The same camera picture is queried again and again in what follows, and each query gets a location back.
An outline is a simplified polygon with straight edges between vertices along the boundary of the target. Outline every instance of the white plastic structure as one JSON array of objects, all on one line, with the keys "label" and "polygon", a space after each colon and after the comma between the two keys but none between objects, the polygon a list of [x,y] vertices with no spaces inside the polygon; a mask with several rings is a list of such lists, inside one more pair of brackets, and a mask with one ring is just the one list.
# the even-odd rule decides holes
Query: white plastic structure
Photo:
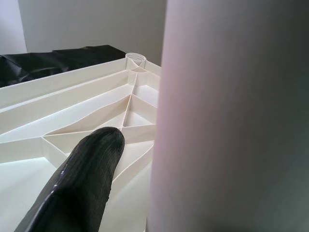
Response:
[{"label": "white plastic structure", "polygon": [[92,131],[126,140],[102,232],[142,232],[161,68],[142,55],[0,88],[0,231],[14,231],[57,167]]}]

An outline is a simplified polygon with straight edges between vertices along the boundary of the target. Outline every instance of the black fabric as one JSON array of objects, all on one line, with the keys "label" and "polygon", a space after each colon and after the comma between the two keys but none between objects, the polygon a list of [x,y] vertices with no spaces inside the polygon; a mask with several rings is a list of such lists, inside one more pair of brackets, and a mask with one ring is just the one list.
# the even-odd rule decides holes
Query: black fabric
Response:
[{"label": "black fabric", "polygon": [[98,232],[125,139],[114,127],[83,138],[15,232]]},{"label": "black fabric", "polygon": [[0,55],[0,87],[101,64],[126,56],[125,52],[103,45],[49,53]]}]

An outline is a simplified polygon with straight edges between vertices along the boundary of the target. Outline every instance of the white cylinder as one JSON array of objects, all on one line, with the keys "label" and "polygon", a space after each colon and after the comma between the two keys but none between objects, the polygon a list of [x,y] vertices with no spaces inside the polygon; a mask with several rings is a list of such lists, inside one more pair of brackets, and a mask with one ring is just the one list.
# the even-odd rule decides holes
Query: white cylinder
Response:
[{"label": "white cylinder", "polygon": [[308,8],[169,0],[149,232],[309,231]]}]

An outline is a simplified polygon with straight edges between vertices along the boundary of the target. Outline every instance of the white plastic tray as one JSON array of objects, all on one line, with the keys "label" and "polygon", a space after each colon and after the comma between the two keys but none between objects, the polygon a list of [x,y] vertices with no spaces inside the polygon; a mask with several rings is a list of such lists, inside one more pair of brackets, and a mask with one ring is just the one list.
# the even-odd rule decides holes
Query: white plastic tray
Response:
[{"label": "white plastic tray", "polygon": [[75,145],[103,126],[126,140],[100,231],[142,232],[161,68],[139,54],[0,88],[0,231],[14,231]]}]

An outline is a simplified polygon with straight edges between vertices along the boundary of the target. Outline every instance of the gray wall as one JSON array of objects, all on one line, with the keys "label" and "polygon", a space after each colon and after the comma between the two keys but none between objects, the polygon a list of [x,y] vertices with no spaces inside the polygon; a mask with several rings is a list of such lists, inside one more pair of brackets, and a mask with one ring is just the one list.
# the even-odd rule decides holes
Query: gray wall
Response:
[{"label": "gray wall", "polygon": [[166,0],[20,0],[28,52],[109,44],[161,62]]},{"label": "gray wall", "polygon": [[0,54],[26,52],[18,0],[0,0]]}]

